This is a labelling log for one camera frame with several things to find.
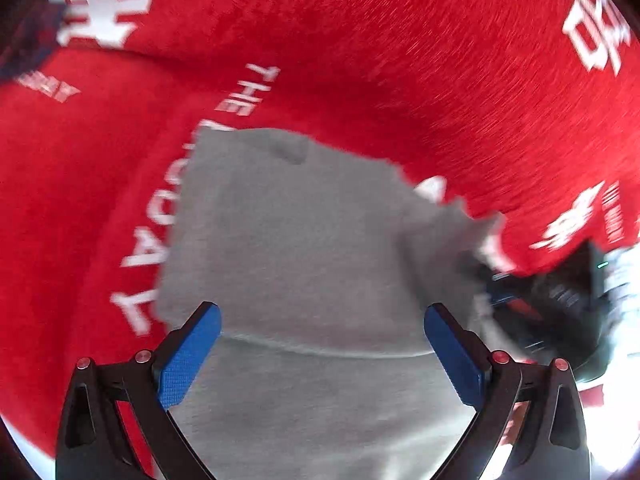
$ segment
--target red fabric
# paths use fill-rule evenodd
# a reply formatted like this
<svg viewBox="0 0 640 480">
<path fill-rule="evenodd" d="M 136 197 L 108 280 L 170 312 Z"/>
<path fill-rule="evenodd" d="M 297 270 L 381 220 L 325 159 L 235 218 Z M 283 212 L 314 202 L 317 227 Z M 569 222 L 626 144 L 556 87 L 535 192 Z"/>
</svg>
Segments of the red fabric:
<svg viewBox="0 0 640 480">
<path fill-rule="evenodd" d="M 606 248 L 635 241 L 638 42 L 618 47 L 617 75 L 611 58 L 586 70 L 562 32 L 573 4 L 150 0 L 148 12 L 118 17 L 135 25 L 128 52 L 72 38 L 41 69 L 80 93 L 60 102 L 51 79 L 0 88 L 2 414 L 52 454 L 76 359 L 123 360 L 160 341 L 152 302 L 136 326 L 114 294 L 154 290 L 158 264 L 122 261 L 136 228 L 167 242 L 162 215 L 178 191 L 167 171 L 201 119 L 388 158 L 414 183 L 442 175 L 446 200 L 506 215 L 501 244 L 520 273 L 553 266 L 588 236 Z M 239 81 L 262 85 L 261 101 L 247 101 L 247 116 L 216 110 L 247 88 Z M 602 202 L 616 182 L 607 211 L 624 214 L 614 221 Z M 567 243 L 530 247 L 594 187 Z"/>
</svg>

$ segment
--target black device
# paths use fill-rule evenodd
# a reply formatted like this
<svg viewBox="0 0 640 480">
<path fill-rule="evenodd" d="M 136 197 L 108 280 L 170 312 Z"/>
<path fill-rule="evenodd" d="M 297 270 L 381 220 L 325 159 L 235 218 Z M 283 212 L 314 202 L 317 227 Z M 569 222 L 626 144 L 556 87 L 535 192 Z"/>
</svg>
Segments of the black device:
<svg viewBox="0 0 640 480">
<path fill-rule="evenodd" d="M 607 263 L 596 245 L 586 241 L 552 271 L 526 278 L 495 274 L 469 255 L 464 260 L 467 272 L 483 282 L 494 320 L 527 357 L 546 365 L 563 356 L 578 384 L 604 374 L 618 320 L 604 292 Z"/>
<path fill-rule="evenodd" d="M 149 479 L 130 445 L 118 401 L 130 403 L 166 480 L 213 479 L 168 410 L 184 398 L 221 326 L 219 309 L 205 302 L 155 351 L 141 350 L 109 365 L 81 358 L 64 403 L 56 480 Z M 501 480 L 589 480 L 582 407 L 566 360 L 522 364 L 506 352 L 490 352 L 442 304 L 426 309 L 424 329 L 461 401 L 477 412 L 432 480 L 478 480 L 514 404 L 524 401 L 529 409 Z M 6 434 L 2 438 L 10 441 Z M 2 460 L 4 479 L 38 479 L 15 445 Z"/>
<path fill-rule="evenodd" d="M 64 5 L 0 0 L 0 83 L 36 70 L 57 47 Z"/>
</svg>

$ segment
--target blue textured pad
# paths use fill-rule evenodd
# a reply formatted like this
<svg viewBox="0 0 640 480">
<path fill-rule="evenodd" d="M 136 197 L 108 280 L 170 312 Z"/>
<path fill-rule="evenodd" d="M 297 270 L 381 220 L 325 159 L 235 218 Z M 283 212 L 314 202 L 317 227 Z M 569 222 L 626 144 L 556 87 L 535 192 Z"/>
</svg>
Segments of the blue textured pad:
<svg viewBox="0 0 640 480">
<path fill-rule="evenodd" d="M 158 399 L 167 410 L 180 404 L 222 330 L 222 316 L 212 304 L 162 370 Z"/>
<path fill-rule="evenodd" d="M 462 403 L 479 410 L 484 399 L 484 376 L 433 305 L 424 314 L 424 333 Z"/>
</svg>

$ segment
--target gray cloth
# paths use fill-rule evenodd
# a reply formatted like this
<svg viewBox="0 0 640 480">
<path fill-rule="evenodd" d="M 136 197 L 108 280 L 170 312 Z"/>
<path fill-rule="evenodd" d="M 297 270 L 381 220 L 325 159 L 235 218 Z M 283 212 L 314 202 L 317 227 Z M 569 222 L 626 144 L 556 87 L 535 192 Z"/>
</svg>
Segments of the gray cloth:
<svg viewBox="0 0 640 480">
<path fill-rule="evenodd" d="M 418 197 L 395 168 L 279 130 L 203 128 L 184 176 L 157 313 L 203 300 L 223 336 L 172 410 L 220 480 L 415 480 L 468 425 L 422 331 L 463 323 L 455 270 L 490 228 Z"/>
</svg>

